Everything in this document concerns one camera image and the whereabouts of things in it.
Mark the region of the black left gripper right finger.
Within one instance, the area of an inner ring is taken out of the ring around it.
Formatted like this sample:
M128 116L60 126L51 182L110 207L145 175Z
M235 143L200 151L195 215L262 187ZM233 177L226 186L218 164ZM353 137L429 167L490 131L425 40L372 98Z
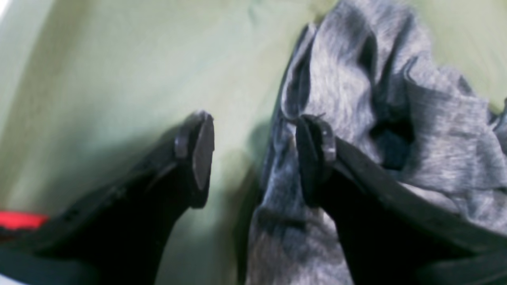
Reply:
M335 222L356 285L505 285L506 237L400 185L326 121L296 121L302 193Z

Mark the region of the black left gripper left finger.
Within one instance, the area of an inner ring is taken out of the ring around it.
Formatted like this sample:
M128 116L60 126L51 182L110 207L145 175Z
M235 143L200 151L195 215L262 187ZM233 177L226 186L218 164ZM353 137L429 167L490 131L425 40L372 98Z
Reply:
M174 225L208 200L213 152L213 117L194 112L119 180L38 229L1 228L1 284L154 284Z

